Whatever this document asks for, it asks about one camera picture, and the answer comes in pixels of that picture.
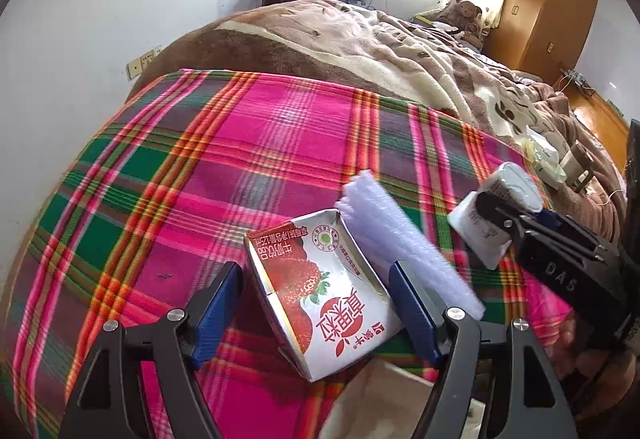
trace stuffed animal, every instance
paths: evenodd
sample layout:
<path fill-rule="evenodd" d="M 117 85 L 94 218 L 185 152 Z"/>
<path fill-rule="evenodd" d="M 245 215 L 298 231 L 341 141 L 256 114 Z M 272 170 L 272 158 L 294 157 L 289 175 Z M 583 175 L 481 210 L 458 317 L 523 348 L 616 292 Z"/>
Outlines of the stuffed animal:
<path fill-rule="evenodd" d="M 469 0 L 460 0 L 453 8 L 445 8 L 436 20 L 453 25 L 461 31 L 477 33 L 480 30 L 477 22 L 478 15 L 482 15 L 482 9 Z"/>

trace plaid blanket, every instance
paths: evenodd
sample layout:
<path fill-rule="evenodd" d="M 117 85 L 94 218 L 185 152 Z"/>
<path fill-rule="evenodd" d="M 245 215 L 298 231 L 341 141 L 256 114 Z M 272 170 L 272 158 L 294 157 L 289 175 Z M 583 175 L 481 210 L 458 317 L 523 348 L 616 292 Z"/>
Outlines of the plaid blanket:
<path fill-rule="evenodd" d="M 244 265 L 245 232 L 333 206 L 364 168 L 473 284 L 487 319 L 524 316 L 527 289 L 540 286 L 510 257 L 486 270 L 446 219 L 505 160 L 524 164 L 446 114 L 357 88 L 250 72 L 162 76 L 88 143 L 28 235 L 2 304 L 4 392 L 34 437 L 55 437 L 106 319 L 133 326 L 183 307 L 226 260 Z M 544 307 L 529 316 L 553 339 L 558 318 Z M 406 336 L 379 353 L 429 375 Z M 304 381 L 247 283 L 198 379 L 225 437 L 311 438 L 357 368 Z M 152 365 L 144 376 L 158 437 L 172 437 Z"/>

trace strawberry illustration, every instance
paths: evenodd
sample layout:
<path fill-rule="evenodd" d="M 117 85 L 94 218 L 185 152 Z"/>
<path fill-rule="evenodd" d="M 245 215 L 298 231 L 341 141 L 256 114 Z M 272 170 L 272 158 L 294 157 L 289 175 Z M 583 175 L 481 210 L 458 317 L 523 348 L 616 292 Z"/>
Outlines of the strawberry illustration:
<path fill-rule="evenodd" d="M 311 318 L 305 313 L 302 307 L 300 307 L 300 301 L 292 305 L 284 305 L 284 311 L 289 319 L 293 333 L 298 340 L 298 345 L 304 354 L 311 343 L 311 335 L 314 332 Z"/>
<path fill-rule="evenodd" d="M 308 298 L 318 304 L 319 295 L 326 294 L 326 288 L 330 286 L 326 281 L 329 273 L 322 273 L 318 264 L 310 260 L 279 259 L 265 269 L 279 296 L 282 292 L 283 296 L 298 300 Z"/>

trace blue gripper pad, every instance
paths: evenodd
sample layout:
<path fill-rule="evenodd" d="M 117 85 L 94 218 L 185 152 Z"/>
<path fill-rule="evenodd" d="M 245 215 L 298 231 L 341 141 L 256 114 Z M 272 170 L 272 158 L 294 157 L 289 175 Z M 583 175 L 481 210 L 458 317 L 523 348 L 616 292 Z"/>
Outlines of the blue gripper pad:
<path fill-rule="evenodd" d="M 241 267 L 236 262 L 226 262 L 211 285 L 191 297 L 185 310 L 191 327 L 189 357 L 195 369 L 216 355 L 241 291 Z"/>
<path fill-rule="evenodd" d="M 414 284 L 412 280 L 417 282 L 411 273 L 395 262 L 389 270 L 389 294 L 414 344 L 416 355 L 428 361 L 432 367 L 438 367 L 443 356 L 436 337 L 436 326 L 429 315 L 430 308 L 425 307 L 424 300 L 421 300 L 424 298 L 420 297 L 419 292 L 422 287 L 419 283 Z M 436 317 L 440 316 L 435 311 L 432 309 Z"/>

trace wooden floor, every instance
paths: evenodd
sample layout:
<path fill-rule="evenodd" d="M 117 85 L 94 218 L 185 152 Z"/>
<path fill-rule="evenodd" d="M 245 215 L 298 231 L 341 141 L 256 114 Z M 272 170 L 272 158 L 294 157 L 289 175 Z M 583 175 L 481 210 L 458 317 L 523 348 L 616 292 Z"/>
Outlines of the wooden floor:
<path fill-rule="evenodd" d="M 597 93 L 587 99 L 573 84 L 565 88 L 564 93 L 575 116 L 600 140 L 624 174 L 628 126 Z"/>

